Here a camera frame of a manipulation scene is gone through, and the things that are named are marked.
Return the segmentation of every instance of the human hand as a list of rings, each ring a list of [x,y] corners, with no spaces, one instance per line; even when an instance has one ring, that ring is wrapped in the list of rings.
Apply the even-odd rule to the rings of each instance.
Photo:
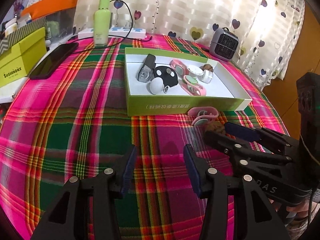
[[[269,199],[272,206],[275,208],[276,211],[281,207],[281,204],[278,202]],[[311,212],[316,208],[317,203],[313,202],[311,206]],[[304,219],[308,217],[308,209],[309,209],[309,199],[305,199],[296,207],[287,207],[288,212],[296,212],[297,219]]]
[[[312,212],[316,208],[316,206],[317,206],[317,203],[313,202],[311,205],[310,212]],[[287,211],[297,213],[296,218],[298,219],[304,219],[308,217],[308,209],[309,209],[309,199],[305,199],[296,207],[287,207]]]

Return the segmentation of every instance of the plaid bedsheet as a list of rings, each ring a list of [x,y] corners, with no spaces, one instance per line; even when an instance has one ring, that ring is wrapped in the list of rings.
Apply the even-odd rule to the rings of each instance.
[[[78,50],[93,47],[92,40],[79,43]],[[71,176],[97,175],[110,166],[111,156],[122,155],[130,144],[137,146],[139,154],[134,183],[126,197],[116,202],[123,239],[199,238],[206,201],[192,191],[183,147],[191,143],[199,156],[228,175],[232,174],[230,163],[204,144],[201,128],[191,126],[191,117],[127,116],[125,47],[211,57],[195,42],[153,35],[148,42],[127,40],[113,48],[71,55],[49,79],[29,80],[0,132],[0,205],[24,239],[30,239],[41,214]],[[221,63],[253,101],[244,111],[221,112],[219,121],[287,133],[263,93],[233,65]],[[233,215],[230,198],[229,240]]]

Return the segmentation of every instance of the white ball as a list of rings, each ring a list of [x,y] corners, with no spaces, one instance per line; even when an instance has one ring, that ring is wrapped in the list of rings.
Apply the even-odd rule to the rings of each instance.
[[[164,85],[161,77],[154,78],[150,83],[150,91],[152,94],[156,95],[163,91]]]

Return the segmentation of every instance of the wooden cabinet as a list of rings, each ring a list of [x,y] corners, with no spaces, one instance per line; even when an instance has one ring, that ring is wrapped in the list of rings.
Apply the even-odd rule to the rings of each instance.
[[[296,81],[308,71],[320,74],[320,25],[306,4],[301,34],[290,58],[284,80],[272,80],[271,85],[263,89],[284,121],[288,132],[296,139],[300,134]]]

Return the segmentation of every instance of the phone screen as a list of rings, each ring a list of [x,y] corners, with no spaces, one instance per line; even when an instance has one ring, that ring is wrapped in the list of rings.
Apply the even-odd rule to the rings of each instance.
[[[30,79],[47,79],[59,65],[79,46],[79,43],[59,45],[31,72]]]

